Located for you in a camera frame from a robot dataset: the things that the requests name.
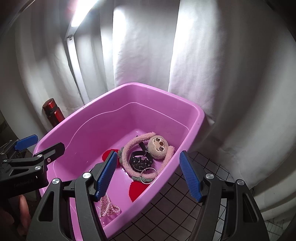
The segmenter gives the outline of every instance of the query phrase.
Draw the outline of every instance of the red thermos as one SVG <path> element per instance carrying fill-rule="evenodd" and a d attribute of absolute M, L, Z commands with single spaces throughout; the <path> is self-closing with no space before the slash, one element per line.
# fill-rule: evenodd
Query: red thermos
<path fill-rule="evenodd" d="M 57 106 L 53 98 L 46 101 L 42 108 L 44 109 L 45 114 L 53 127 L 65 119 L 61 109 Z"/>

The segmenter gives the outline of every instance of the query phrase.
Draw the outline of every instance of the red felt heart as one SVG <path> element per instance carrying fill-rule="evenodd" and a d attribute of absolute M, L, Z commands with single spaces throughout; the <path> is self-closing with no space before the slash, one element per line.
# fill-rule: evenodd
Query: red felt heart
<path fill-rule="evenodd" d="M 110 149 L 104 152 L 104 154 L 102 155 L 102 159 L 103 161 L 106 161 L 107 157 L 109 156 L 111 151 L 115 151 L 118 154 L 118 149 Z M 117 167 L 120 167 L 120 162 L 119 162 L 119 157 L 117 157 Z"/>
<path fill-rule="evenodd" d="M 131 201 L 132 202 L 135 201 L 138 198 L 138 196 L 140 196 L 148 186 L 149 185 L 147 184 L 143 184 L 138 181 L 133 181 L 130 185 L 130 189 L 128 193 L 131 198 Z"/>

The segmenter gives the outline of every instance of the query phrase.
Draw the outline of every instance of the pink plastic tub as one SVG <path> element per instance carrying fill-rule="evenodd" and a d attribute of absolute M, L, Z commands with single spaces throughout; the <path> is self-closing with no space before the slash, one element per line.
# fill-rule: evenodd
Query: pink plastic tub
<path fill-rule="evenodd" d="M 134 202 L 128 195 L 132 179 L 123 168 L 116 168 L 107 193 L 122 211 L 101 219 L 106 236 L 111 237 L 130 222 L 167 182 L 179 165 L 180 152 L 188 150 L 203 119 L 203 110 L 193 102 L 148 85 L 128 83 L 70 115 L 42 138 L 34 153 L 58 142 L 64 143 L 65 153 L 47 166 L 47 178 L 49 181 L 56 177 L 68 181 L 102 162 L 106 150 L 121 149 L 136 135 L 156 132 L 175 147 L 169 164 Z M 154 162 L 156 169 L 160 165 L 160 162 Z M 83 240 L 73 198 L 70 205 L 75 238 Z"/>

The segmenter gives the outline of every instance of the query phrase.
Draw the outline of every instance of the metal screw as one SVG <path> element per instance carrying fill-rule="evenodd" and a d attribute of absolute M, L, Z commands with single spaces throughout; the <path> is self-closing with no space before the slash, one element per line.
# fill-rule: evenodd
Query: metal screw
<path fill-rule="evenodd" d="M 237 184 L 243 186 L 243 185 L 244 185 L 244 181 L 241 180 L 241 179 L 238 179 L 238 180 L 237 180 Z"/>
<path fill-rule="evenodd" d="M 89 172 L 85 172 L 85 173 L 83 173 L 82 177 L 85 179 L 88 179 L 91 177 L 91 174 Z"/>
<path fill-rule="evenodd" d="M 213 179 L 213 178 L 214 178 L 214 175 L 213 175 L 212 173 L 207 173 L 207 174 L 205 175 L 205 177 L 206 177 L 207 179 Z"/>
<path fill-rule="evenodd" d="M 58 184 L 59 183 L 59 179 L 58 178 L 55 178 L 52 180 L 52 184 Z"/>

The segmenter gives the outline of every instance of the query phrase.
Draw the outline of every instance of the metal hoop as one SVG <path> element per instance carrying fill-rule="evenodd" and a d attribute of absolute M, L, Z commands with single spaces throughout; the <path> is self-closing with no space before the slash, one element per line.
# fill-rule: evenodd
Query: metal hoop
<path fill-rule="evenodd" d="M 141 180 L 141 182 L 142 182 L 143 184 L 147 184 L 147 185 L 149 185 L 150 183 L 153 182 L 153 181 L 151 181 L 151 182 L 149 182 L 149 183 L 145 183 L 145 182 L 142 181 L 142 173 L 145 172 L 145 171 L 147 171 L 148 169 L 153 169 L 153 170 L 155 171 L 155 173 L 156 173 L 155 178 L 157 177 L 157 171 L 156 171 L 153 167 L 148 167 L 148 168 L 144 169 L 144 170 L 141 172 L 141 174 L 140 174 L 140 180 Z"/>

